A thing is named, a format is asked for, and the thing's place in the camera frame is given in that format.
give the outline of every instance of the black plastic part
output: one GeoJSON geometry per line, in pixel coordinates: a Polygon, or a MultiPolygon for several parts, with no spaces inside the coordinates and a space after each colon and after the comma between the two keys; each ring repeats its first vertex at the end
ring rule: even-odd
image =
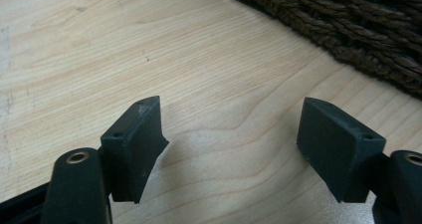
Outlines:
{"type": "Polygon", "coordinates": [[[379,153],[376,158],[370,160],[367,165],[369,176],[366,179],[368,188],[376,195],[379,207],[384,207],[388,212],[398,213],[397,201],[391,189],[388,175],[390,158],[384,153],[379,153]]]}
{"type": "Polygon", "coordinates": [[[391,210],[379,199],[375,199],[372,207],[373,220],[376,224],[402,224],[399,212],[391,210]]]}
{"type": "Polygon", "coordinates": [[[138,203],[158,155],[168,141],[161,131],[159,97],[133,104],[102,136],[103,163],[114,201],[138,203]]]}
{"type": "Polygon", "coordinates": [[[0,223],[39,223],[49,183],[0,204],[0,223]]]}
{"type": "Polygon", "coordinates": [[[365,202],[367,164],[385,138],[338,107],[305,98],[298,147],[340,202],[365,202]]]}
{"type": "Polygon", "coordinates": [[[75,149],[57,159],[41,223],[111,223],[101,160],[95,149],[75,149]]]}
{"type": "Polygon", "coordinates": [[[403,223],[422,223],[422,155],[413,151],[394,151],[388,177],[403,223]]]}

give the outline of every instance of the wooden surface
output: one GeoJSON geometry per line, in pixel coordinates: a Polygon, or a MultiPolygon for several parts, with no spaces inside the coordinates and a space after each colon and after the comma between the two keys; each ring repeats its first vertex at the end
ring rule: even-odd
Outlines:
{"type": "Polygon", "coordinates": [[[169,146],[115,223],[371,223],[303,160],[305,96],[422,152],[422,103],[234,0],[0,0],[0,200],[161,96],[169,146]]]}

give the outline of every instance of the clamp jaw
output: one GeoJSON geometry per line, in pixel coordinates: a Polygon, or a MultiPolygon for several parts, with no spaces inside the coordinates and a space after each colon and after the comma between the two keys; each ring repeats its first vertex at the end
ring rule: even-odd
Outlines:
{"type": "Polygon", "coordinates": [[[382,153],[385,138],[338,107],[305,98],[298,147],[338,202],[376,196],[375,223],[422,223],[422,154],[382,153]]]}

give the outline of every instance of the brown woven rug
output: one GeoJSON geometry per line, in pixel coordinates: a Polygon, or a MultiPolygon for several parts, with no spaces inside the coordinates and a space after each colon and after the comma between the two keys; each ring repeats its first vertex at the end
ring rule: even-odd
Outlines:
{"type": "Polygon", "coordinates": [[[422,0],[245,0],[340,61],[422,97],[422,0]]]}

